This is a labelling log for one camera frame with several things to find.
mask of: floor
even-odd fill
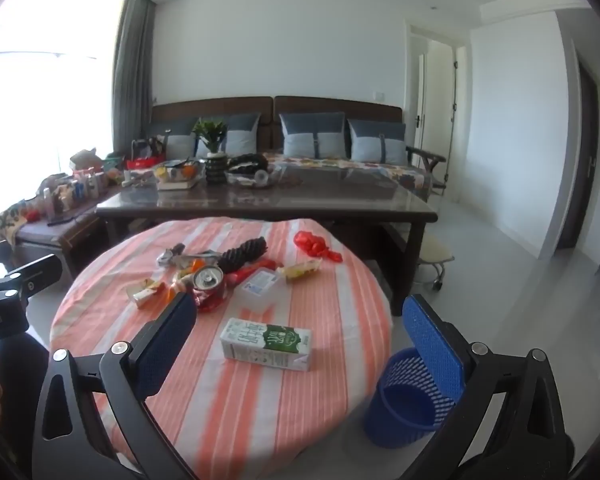
[[[437,207],[440,220],[429,229],[451,248],[456,261],[448,264],[440,292],[421,287],[416,292],[470,342],[481,341],[503,354],[526,355],[532,348],[546,352],[578,460],[600,431],[600,268],[570,251],[539,262],[459,205],[442,201]],[[63,290],[41,293],[29,307],[30,321],[44,339]],[[398,318],[393,336],[394,350],[410,346]],[[467,457],[484,447],[500,402],[502,396],[492,402]],[[427,439],[400,450],[374,447],[360,429],[363,410],[360,406],[336,431],[270,478],[400,476]]]

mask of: door handle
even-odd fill
[[[589,178],[591,176],[592,168],[594,170],[596,169],[596,159],[593,158],[592,156],[590,156],[589,157],[589,165],[587,166],[587,178]]]

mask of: window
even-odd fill
[[[0,212],[69,157],[112,151],[111,88],[124,0],[0,6]]]

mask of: gray curtain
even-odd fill
[[[126,0],[113,67],[113,149],[129,156],[151,119],[155,4]]]

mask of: blue wastebasket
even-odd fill
[[[436,431],[455,402],[438,390],[415,348],[393,355],[387,363],[363,428],[379,447],[403,447]]]

